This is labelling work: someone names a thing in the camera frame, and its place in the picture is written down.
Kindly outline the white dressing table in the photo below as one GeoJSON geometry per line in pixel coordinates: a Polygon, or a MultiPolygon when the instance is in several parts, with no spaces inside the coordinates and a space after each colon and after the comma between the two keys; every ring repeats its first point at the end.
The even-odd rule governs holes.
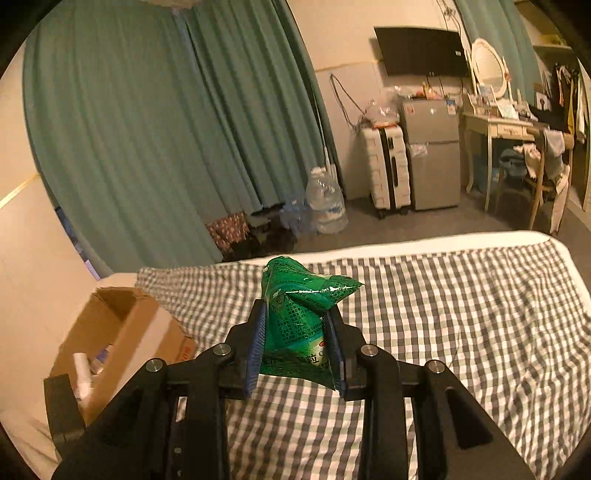
{"type": "Polygon", "coordinates": [[[484,211],[488,212],[491,202],[493,180],[493,145],[495,140],[512,140],[522,143],[533,142],[534,136],[529,132],[533,128],[544,128],[546,124],[536,121],[505,119],[491,115],[479,114],[469,106],[469,97],[464,96],[461,125],[464,127],[464,142],[468,161],[468,183],[465,187],[470,194],[475,187],[474,153],[476,136],[485,139],[484,158],[486,160],[486,189],[484,211]]]}

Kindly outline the teal window curtain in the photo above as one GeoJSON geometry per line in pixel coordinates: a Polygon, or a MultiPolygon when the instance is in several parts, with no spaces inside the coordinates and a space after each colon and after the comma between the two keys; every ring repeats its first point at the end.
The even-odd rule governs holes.
{"type": "Polygon", "coordinates": [[[535,100],[534,84],[541,82],[536,54],[522,16],[513,1],[457,0],[456,7],[471,41],[478,38],[504,57],[512,78],[512,91],[527,102],[535,100]]]}
{"type": "Polygon", "coordinates": [[[104,274],[221,261],[208,224],[296,198],[337,155],[284,1],[63,1],[26,40],[23,101],[104,274]]]}

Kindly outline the oval white vanity mirror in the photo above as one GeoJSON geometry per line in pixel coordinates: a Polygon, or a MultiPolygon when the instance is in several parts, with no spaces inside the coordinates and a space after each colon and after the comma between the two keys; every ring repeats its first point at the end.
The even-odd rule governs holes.
{"type": "Polygon", "coordinates": [[[477,84],[490,86],[496,99],[501,99],[508,93],[508,67],[487,40],[478,38],[472,43],[471,66],[477,84]]]}

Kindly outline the black wall television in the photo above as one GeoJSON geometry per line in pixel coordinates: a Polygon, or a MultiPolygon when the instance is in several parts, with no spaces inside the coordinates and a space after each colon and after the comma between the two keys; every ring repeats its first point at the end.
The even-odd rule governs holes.
{"type": "Polygon", "coordinates": [[[375,27],[374,30],[389,76],[470,76],[457,31],[419,27],[375,27]]]}

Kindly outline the brown cardboard box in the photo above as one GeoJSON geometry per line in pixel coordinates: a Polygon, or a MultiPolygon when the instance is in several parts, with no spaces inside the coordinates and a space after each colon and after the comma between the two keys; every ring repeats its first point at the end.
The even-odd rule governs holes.
{"type": "Polygon", "coordinates": [[[50,375],[66,374],[77,390],[74,356],[86,356],[91,384],[79,410],[90,424],[146,361],[174,364],[192,359],[196,351],[195,341],[152,296],[138,288],[99,288],[60,345],[50,375]]]}

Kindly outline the white hard-shell suitcase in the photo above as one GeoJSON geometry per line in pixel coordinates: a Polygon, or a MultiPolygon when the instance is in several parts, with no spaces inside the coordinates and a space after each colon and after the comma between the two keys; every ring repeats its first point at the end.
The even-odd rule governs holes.
{"type": "Polygon", "coordinates": [[[409,161],[400,126],[363,128],[363,142],[370,179],[370,197],[379,219],[412,204],[409,161]]]}

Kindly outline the silver mini fridge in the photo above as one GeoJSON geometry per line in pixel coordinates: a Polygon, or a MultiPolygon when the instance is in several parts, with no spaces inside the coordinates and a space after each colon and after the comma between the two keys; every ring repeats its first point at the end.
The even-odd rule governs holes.
{"type": "Polygon", "coordinates": [[[401,119],[416,210],[455,207],[461,196],[459,115],[453,100],[407,99],[401,119]]]}

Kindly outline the patterned brown bag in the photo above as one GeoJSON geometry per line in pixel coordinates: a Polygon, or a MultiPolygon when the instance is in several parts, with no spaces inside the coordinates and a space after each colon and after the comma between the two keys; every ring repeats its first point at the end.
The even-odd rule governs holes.
{"type": "Polygon", "coordinates": [[[205,228],[224,259],[231,258],[238,244],[246,241],[250,234],[249,220],[245,212],[214,220],[205,228]]]}

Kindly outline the wooden chair with clothes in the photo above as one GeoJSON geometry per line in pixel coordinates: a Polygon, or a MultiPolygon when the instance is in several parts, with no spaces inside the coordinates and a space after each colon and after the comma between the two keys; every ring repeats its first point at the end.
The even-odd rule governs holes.
{"type": "Polygon", "coordinates": [[[533,229],[538,211],[549,201],[549,234],[554,236],[560,230],[570,188],[571,166],[564,162],[563,155],[574,150],[575,137],[534,126],[527,128],[527,134],[533,143],[525,144],[521,150],[526,167],[524,181],[533,188],[528,228],[533,229]]]}

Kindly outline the grey white checkered bedsheet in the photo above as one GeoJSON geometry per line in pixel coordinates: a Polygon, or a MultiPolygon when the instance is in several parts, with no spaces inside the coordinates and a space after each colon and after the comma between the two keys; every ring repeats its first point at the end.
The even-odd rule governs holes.
{"type": "MultiPolygon", "coordinates": [[[[590,296],[568,249],[517,245],[300,255],[361,286],[346,322],[399,360],[444,361],[497,422],[534,476],[550,479],[590,424],[590,296]]],[[[363,406],[304,380],[262,377],[228,404],[235,479],[352,479],[363,406]]]]}

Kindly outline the large clear water jug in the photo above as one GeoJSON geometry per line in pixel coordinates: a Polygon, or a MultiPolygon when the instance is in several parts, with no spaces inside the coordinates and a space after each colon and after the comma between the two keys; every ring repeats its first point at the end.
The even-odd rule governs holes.
{"type": "Polygon", "coordinates": [[[342,189],[325,167],[311,169],[305,197],[318,233],[338,234],[348,226],[349,219],[342,189]]]}

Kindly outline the white cylindrical tube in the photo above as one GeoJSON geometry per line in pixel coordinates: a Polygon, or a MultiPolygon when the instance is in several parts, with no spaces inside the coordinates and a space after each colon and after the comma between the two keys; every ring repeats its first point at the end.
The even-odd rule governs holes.
{"type": "Polygon", "coordinates": [[[76,372],[77,399],[82,404],[87,404],[93,392],[93,375],[90,363],[85,353],[76,352],[72,355],[76,372]]]}

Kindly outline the teal right window curtain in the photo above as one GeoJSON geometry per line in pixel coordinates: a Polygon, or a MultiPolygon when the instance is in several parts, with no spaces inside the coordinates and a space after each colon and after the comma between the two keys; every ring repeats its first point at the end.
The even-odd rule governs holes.
{"type": "Polygon", "coordinates": [[[457,0],[456,7],[471,41],[478,38],[504,57],[512,78],[512,91],[527,102],[535,100],[534,84],[541,82],[536,54],[522,16],[513,1],[457,0]]]}

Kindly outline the green snack packet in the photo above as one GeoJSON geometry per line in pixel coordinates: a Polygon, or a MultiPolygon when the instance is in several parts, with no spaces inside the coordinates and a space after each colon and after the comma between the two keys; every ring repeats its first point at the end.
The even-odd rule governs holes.
{"type": "Polygon", "coordinates": [[[361,286],[348,276],[315,274],[290,257],[270,260],[262,279],[266,337],[260,371],[338,390],[325,322],[329,311],[361,286]]]}

